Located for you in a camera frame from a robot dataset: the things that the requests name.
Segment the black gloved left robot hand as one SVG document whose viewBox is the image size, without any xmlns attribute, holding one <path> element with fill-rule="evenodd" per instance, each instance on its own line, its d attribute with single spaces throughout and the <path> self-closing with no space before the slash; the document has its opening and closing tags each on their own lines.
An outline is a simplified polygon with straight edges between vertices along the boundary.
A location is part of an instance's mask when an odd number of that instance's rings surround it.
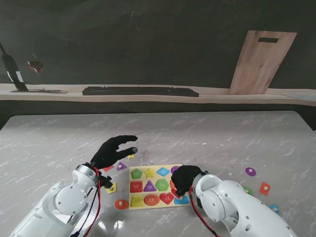
<svg viewBox="0 0 316 237">
<path fill-rule="evenodd" d="M 134 135 L 120 135 L 110 138 L 102 144 L 93 156 L 90 165 L 98 169 L 103 169 L 114 165 L 118 160 L 136 154 L 138 152 L 136 147 L 131 147 L 122 151 L 118 151 L 118 149 L 120 145 L 126 144 L 127 142 L 134 142 L 137 139 L 138 137 Z"/>
</svg>

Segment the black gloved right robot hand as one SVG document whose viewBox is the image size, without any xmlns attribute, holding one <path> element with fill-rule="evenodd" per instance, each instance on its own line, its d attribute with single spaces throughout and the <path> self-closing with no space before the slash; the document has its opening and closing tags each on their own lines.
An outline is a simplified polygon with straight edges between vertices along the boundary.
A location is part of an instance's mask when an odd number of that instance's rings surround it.
<svg viewBox="0 0 316 237">
<path fill-rule="evenodd" d="M 183 165 L 175 170 L 171 176 L 171 180 L 176 188 L 176 195 L 183 196 L 190 190 L 196 176 L 202 173 L 198 166 Z"/>
</svg>

